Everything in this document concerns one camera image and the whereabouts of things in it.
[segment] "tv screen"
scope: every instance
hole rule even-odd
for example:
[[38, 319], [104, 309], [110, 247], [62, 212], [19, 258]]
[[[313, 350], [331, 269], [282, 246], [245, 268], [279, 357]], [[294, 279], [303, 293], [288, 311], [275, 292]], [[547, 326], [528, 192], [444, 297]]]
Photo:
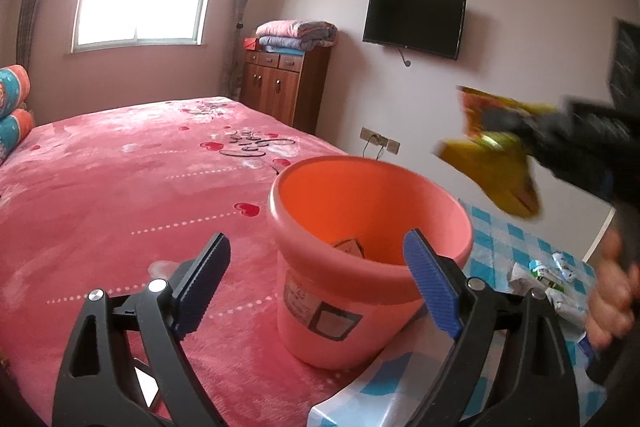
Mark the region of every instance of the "tv screen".
[[369, 0], [364, 42], [458, 58], [466, 0]]

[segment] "wall socket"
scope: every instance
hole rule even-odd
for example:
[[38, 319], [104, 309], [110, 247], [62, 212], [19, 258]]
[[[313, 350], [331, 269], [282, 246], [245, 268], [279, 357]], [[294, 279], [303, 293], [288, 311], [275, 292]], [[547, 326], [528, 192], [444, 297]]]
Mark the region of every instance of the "wall socket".
[[386, 144], [389, 142], [389, 139], [382, 136], [382, 134], [369, 130], [366, 127], [363, 127], [360, 131], [360, 139], [376, 147], [386, 147]]
[[389, 140], [382, 134], [363, 127], [360, 131], [360, 139], [368, 142], [374, 147], [385, 147], [391, 154], [398, 154], [400, 142]]
[[391, 154], [398, 154], [400, 151], [400, 142], [397, 142], [396, 140], [389, 140], [389, 143], [386, 144], [386, 150]]

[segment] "human hand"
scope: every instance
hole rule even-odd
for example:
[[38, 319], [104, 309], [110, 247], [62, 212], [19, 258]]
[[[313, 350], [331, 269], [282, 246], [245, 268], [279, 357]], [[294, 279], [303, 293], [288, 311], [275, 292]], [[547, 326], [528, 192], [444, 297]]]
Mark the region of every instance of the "human hand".
[[618, 230], [609, 229], [602, 239], [602, 262], [597, 271], [596, 287], [589, 297], [586, 330], [594, 349], [609, 346], [613, 337], [623, 337], [634, 324], [631, 303], [640, 298], [640, 269], [633, 265], [628, 273], [618, 261], [622, 238]]

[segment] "pink bedspread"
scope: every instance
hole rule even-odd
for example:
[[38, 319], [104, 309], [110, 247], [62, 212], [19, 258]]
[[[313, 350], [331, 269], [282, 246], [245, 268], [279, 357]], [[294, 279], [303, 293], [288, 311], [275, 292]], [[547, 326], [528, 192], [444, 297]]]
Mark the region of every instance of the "pink bedspread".
[[[271, 141], [255, 152], [240, 145], [249, 134]], [[185, 352], [230, 425], [304, 425], [310, 407], [355, 374], [308, 367], [280, 342], [265, 213], [277, 172], [335, 153], [224, 98], [36, 128], [0, 168], [0, 346], [28, 402], [50, 422], [58, 366], [89, 291], [139, 291], [150, 273], [170, 273], [223, 232], [231, 265]]]

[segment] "red box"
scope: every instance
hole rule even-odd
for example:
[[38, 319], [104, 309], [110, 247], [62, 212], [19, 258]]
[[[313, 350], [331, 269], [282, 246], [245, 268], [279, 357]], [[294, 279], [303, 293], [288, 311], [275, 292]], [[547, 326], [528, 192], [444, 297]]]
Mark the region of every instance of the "red box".
[[260, 45], [256, 37], [252, 37], [250, 39], [244, 40], [244, 43], [242, 44], [242, 48], [252, 52], [257, 52], [262, 49], [262, 46]]

